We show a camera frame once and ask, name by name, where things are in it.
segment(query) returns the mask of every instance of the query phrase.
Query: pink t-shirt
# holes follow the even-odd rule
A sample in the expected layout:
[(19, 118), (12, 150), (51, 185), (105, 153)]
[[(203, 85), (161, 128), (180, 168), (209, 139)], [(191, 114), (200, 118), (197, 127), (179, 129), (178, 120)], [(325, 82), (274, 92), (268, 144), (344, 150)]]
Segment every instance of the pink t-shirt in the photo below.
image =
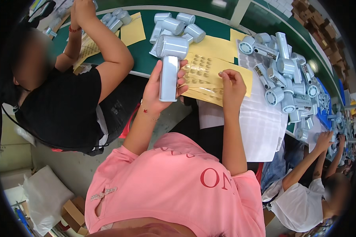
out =
[[(95, 208), (104, 196), (100, 216)], [(89, 232), (153, 217), (190, 228), (197, 237), (265, 236), (260, 185), (252, 171), (231, 176), (190, 138), (167, 133), (137, 156), (121, 146), (98, 167), (87, 192)]]

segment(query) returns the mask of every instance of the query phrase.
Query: bracelet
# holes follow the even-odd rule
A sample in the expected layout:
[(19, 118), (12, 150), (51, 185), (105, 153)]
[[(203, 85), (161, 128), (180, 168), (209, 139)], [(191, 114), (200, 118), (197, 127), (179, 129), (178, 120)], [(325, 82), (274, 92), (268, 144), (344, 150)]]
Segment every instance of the bracelet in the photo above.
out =
[[(143, 110), (143, 113), (144, 113), (144, 114), (148, 114), (148, 110), (145, 109), (144, 105), (142, 104), (142, 99), (141, 99), (140, 104), (141, 104), (141, 108), (142, 108), (142, 110)], [(152, 119), (152, 121), (157, 122), (160, 115), (161, 115), (161, 114), (158, 115), (158, 118), (155, 118), (155, 117), (150, 117), (150, 118)]]
[(82, 28), (79, 27), (79, 28), (77, 28), (76, 30), (73, 30), (73, 29), (71, 29), (71, 25), (69, 26), (69, 31), (72, 32), (72, 33), (75, 33), (75, 32), (77, 32), (77, 31), (79, 31), (79, 30), (81, 30), (81, 29), (82, 29)]

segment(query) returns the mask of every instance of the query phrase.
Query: black pants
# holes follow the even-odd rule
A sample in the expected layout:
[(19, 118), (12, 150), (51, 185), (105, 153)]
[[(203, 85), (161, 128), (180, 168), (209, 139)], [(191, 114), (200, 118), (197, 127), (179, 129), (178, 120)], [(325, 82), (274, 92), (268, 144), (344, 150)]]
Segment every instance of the black pants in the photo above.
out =
[(105, 123), (108, 129), (107, 144), (118, 138), (141, 101), (147, 78), (129, 74), (102, 102)]
[[(224, 126), (200, 129), (199, 108), (196, 100), (185, 97), (185, 105), (192, 107), (192, 112), (180, 121), (170, 132), (178, 132), (196, 142), (207, 153), (212, 154), (222, 163)], [(248, 170), (256, 173), (258, 162), (247, 162)]]

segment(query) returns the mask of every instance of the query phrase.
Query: yellow sticker sheet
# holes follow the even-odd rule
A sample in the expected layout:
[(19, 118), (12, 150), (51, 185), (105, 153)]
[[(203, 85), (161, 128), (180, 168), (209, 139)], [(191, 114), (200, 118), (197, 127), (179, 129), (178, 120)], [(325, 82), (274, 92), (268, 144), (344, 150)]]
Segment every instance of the yellow sticker sheet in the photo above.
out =
[(122, 26), (121, 40), (125, 46), (137, 43), (138, 41), (147, 39), (145, 37), (144, 25), (142, 24), (141, 13), (131, 15), (132, 22), (128, 25)]
[(206, 94), (205, 92), (198, 92), (191, 89), (188, 89), (185, 93), (182, 94), (183, 96), (191, 97), (194, 99), (198, 99), (201, 101), (206, 101), (210, 103), (214, 103), (218, 106), (223, 107), (223, 99), (217, 98), (213, 95)]
[(206, 35), (199, 43), (192, 43), (189, 46), (189, 52), (219, 58), (227, 62), (233, 63), (234, 60), (234, 42), (226, 39), (221, 39)]
[(246, 34), (244, 33), (241, 33), (241, 32), (238, 32), (237, 30), (234, 30), (234, 29), (230, 29), (230, 41), (232, 42), (232, 45), (233, 45), (233, 52), (234, 52), (234, 57), (237, 58), (237, 45), (236, 45), (236, 40), (239, 39), (239, 40), (243, 40), (244, 37), (247, 36)]
[(88, 57), (98, 53), (100, 53), (99, 47), (91, 38), (87, 39), (80, 48), (79, 57), (73, 66), (73, 70), (77, 69)]
[(253, 79), (250, 70), (218, 58), (208, 58), (198, 54), (188, 54), (186, 59), (189, 62), (184, 69), (186, 70), (186, 83), (189, 87), (194, 84), (195, 88), (223, 88), (223, 80), (218, 73), (226, 69), (233, 69), (240, 72), (247, 87), (246, 96), (251, 96)]
[(209, 96), (214, 96), (216, 98), (219, 98), (219, 99), (223, 100), (223, 92), (224, 92), (224, 90), (221, 89), (221, 88), (199, 87), (199, 88), (190, 88), (190, 90), (201, 92), (203, 94), (207, 94)]

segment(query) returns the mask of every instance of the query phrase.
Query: woman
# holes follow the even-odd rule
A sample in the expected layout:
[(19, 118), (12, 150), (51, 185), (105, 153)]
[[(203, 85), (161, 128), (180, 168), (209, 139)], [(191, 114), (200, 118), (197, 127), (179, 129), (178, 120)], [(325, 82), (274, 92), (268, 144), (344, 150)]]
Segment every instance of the woman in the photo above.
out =
[[(56, 59), (49, 53), (50, 39), (29, 24), (27, 19), (19, 24), (3, 52), (0, 105), (14, 106), (18, 122), (46, 145), (90, 155), (102, 153), (99, 147), (123, 131), (146, 79), (128, 75), (132, 55), (96, 17), (92, 0), (74, 1), (69, 41)], [(72, 65), (81, 49), (82, 29), (98, 45), (105, 62), (74, 75)]]
[[(270, 185), (262, 195), (262, 201), (268, 202), (268, 209), (290, 230), (307, 232), (324, 220), (341, 215), (346, 208), (351, 185), (345, 175), (336, 173), (343, 153), (344, 135), (339, 136), (338, 154), (325, 174), (325, 185), (322, 183), (323, 164), (327, 149), (333, 144), (329, 142), (332, 135), (331, 131), (322, 132), (315, 148), (294, 169), (289, 169), (285, 177)], [(307, 188), (299, 184), (299, 180), (316, 159), (312, 182)]]
[[(181, 67), (187, 60), (181, 61)], [(92, 237), (265, 236), (260, 185), (247, 162), (239, 126), (246, 93), (240, 73), (223, 78), (223, 164), (185, 135), (170, 132), (148, 150), (161, 111), (158, 61), (124, 144), (96, 170), (85, 220)], [(185, 82), (178, 73), (178, 84)], [(178, 95), (187, 86), (178, 89)]]

